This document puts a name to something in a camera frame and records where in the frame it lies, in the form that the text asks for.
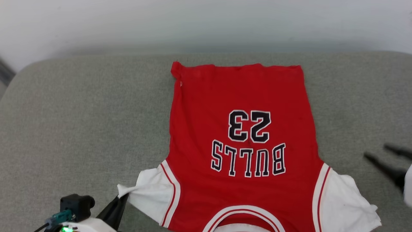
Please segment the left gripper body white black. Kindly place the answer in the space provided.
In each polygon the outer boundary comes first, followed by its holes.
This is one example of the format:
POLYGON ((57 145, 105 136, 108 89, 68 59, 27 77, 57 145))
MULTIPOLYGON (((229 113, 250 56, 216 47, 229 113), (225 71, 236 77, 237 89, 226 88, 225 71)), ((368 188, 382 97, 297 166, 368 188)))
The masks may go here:
POLYGON ((61 232, 116 232, 111 226, 98 218, 88 218, 81 222, 61 223, 61 232))

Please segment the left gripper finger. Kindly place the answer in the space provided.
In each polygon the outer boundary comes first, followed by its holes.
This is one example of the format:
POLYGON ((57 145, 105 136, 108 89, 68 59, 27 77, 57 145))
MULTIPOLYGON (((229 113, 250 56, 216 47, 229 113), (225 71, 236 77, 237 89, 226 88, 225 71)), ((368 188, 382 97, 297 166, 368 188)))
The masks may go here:
POLYGON ((119 230, 123 212, 128 201, 129 194, 122 197, 115 197, 102 211, 97 215, 98 219, 103 220, 110 227, 119 230))

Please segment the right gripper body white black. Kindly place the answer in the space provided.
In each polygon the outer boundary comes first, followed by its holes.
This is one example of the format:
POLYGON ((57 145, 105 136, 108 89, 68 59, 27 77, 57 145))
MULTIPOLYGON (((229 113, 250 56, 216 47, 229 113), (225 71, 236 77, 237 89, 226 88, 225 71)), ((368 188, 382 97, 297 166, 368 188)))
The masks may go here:
POLYGON ((412 165, 406 171, 404 181, 403 200, 408 207, 412 207, 412 165))

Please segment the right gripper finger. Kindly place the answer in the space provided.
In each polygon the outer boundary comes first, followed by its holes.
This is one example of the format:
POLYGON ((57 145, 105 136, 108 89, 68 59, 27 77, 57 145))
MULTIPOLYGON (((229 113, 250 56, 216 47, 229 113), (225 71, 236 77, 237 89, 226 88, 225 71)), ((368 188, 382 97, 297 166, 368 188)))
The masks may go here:
POLYGON ((405 147, 396 146, 394 144, 384 144, 384 149, 396 154, 399 157, 405 157, 412 160, 412 151, 405 147))
POLYGON ((381 162, 377 157, 371 153, 364 153, 364 157, 372 163, 379 171, 381 171, 387 178, 389 178, 400 191, 404 191, 405 177, 407 171, 404 169, 390 167, 381 162))

